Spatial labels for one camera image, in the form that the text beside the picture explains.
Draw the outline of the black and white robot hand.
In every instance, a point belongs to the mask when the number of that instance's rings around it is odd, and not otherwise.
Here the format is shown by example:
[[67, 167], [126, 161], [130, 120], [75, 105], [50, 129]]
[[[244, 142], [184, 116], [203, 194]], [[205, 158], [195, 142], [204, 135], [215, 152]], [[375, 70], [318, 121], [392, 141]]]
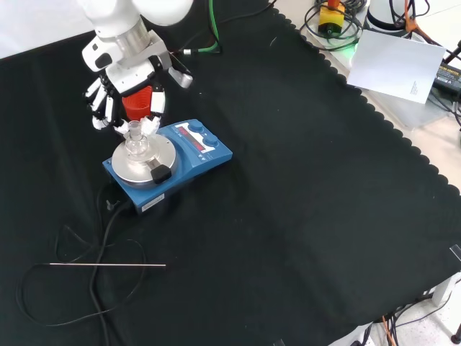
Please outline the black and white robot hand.
[[111, 40], [96, 36], [82, 55], [86, 64], [99, 74], [84, 93], [96, 130], [111, 127], [120, 135], [127, 135], [128, 123], [134, 118], [123, 119], [120, 108], [128, 111], [123, 102], [147, 89], [147, 109], [141, 112], [138, 121], [142, 134], [153, 135], [160, 127], [166, 106], [166, 92], [156, 81], [156, 74], [168, 73], [184, 89], [193, 81], [187, 68], [179, 70], [180, 62], [160, 36], [143, 26]]

